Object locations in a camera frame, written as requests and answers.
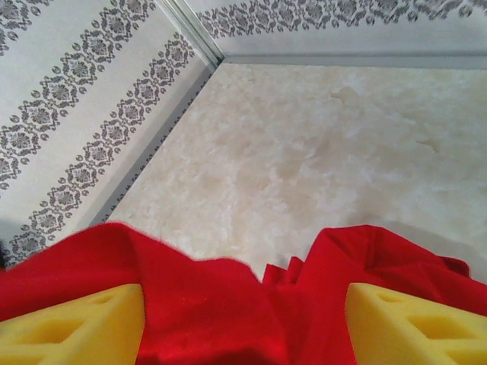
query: yellow foam block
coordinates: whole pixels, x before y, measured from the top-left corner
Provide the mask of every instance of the yellow foam block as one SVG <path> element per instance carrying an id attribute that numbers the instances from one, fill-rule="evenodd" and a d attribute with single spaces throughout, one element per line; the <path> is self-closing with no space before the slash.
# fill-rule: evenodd
<path id="1" fill-rule="evenodd" d="M 487 317 L 369 284 L 345 312 L 359 365 L 487 364 Z"/>
<path id="2" fill-rule="evenodd" d="M 138 284 L 0 322 L 0 365 L 133 365 L 144 329 Z"/>

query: floor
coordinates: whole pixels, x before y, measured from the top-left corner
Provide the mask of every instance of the floor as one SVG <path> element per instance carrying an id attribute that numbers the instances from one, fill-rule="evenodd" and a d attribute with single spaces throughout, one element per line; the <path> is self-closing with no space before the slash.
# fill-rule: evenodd
<path id="1" fill-rule="evenodd" d="M 110 220 L 258 276 L 377 224 L 487 281 L 486 94 L 487 71 L 223 64 Z"/>

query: patterned wall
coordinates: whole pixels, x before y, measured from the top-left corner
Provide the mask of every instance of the patterned wall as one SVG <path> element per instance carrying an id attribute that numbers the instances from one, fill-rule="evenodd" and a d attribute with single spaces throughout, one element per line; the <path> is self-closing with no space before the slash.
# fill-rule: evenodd
<path id="1" fill-rule="evenodd" d="M 485 0 L 186 0 L 226 56 L 487 54 Z"/>
<path id="2" fill-rule="evenodd" d="M 152 0 L 0 0 L 7 266 L 102 221 L 211 75 Z"/>

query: beige tile floor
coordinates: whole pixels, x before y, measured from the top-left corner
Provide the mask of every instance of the beige tile floor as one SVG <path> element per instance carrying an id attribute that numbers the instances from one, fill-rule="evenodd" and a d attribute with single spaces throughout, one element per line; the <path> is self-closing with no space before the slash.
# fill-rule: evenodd
<path id="1" fill-rule="evenodd" d="M 258 276 L 378 224 L 487 281 L 487 71 L 222 65 L 113 212 Z"/>

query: gray floral pattern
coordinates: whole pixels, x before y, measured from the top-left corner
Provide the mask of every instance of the gray floral pattern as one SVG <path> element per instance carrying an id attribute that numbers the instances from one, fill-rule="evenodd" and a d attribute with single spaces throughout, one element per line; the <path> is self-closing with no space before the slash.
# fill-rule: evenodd
<path id="1" fill-rule="evenodd" d="M 51 1 L 0 0 L 0 52 L 2 27 L 23 29 L 28 21 L 20 20 L 27 11 L 22 9 L 27 9 L 27 4 L 48 5 Z M 76 107 L 80 97 L 95 83 L 97 74 L 103 72 L 116 52 L 130 41 L 134 30 L 139 28 L 138 22 L 146 21 L 149 11 L 156 9 L 152 0 L 111 0 L 110 4 L 113 7 L 102 10 L 99 19 L 93 20 L 91 28 L 80 35 L 81 42 L 73 43 L 72 52 L 66 52 L 60 65 L 52 68 L 53 73 L 44 77 L 40 82 L 41 90 L 33 90 L 32 98 L 18 107 L 20 115 L 11 116 L 11 125 L 4 125 L 0 130 L 0 159 L 12 161 L 16 166 L 1 174 L 0 190 L 10 187 L 9 181 L 21 173 L 19 166 L 29 164 L 29 156 L 38 152 L 42 141 L 49 139 L 49 133 L 56 130 L 68 110 Z M 16 23 L 6 23 L 7 19 Z M 147 100 L 146 105 L 156 103 L 159 98 L 158 90 L 151 84 L 140 84 L 136 93 L 138 100 Z M 110 154 L 104 158 L 110 161 Z"/>
<path id="2" fill-rule="evenodd" d="M 23 233 L 10 241 L 11 249 L 4 249 L 6 265 L 23 261 L 55 239 L 53 233 L 59 232 L 73 211 L 80 207 L 83 198 L 97 185 L 99 176 L 105 174 L 105 168 L 121 153 L 123 146 L 137 132 L 137 127 L 145 121 L 145 116 L 151 113 L 151 106 L 158 104 L 195 52 L 181 34 L 175 33 L 158 56 L 149 64 L 148 70 L 142 72 L 142 77 L 135 80 L 133 89 L 116 105 L 110 118 L 101 123 L 100 131 L 68 166 L 64 176 L 58 179 L 58 185 L 50 189 L 48 199 L 40 203 L 40 210 L 32 212 L 30 224 L 23 226 Z M 9 172 L 15 168 L 12 166 L 12 160 L 0 157 L 0 173 Z"/>
<path id="3" fill-rule="evenodd" d="M 32 15 L 41 14 L 37 5 L 48 6 L 53 0 L 0 0 L 0 57 L 9 49 L 8 42 L 18 40 L 18 31 L 27 30 Z"/>
<path id="4" fill-rule="evenodd" d="M 421 16 L 445 19 L 456 12 L 469 17 L 478 9 L 487 15 L 486 0 L 252 0 L 197 13 L 209 34 L 217 38 L 261 33 L 294 32 L 328 27 L 358 27 L 414 22 Z"/>

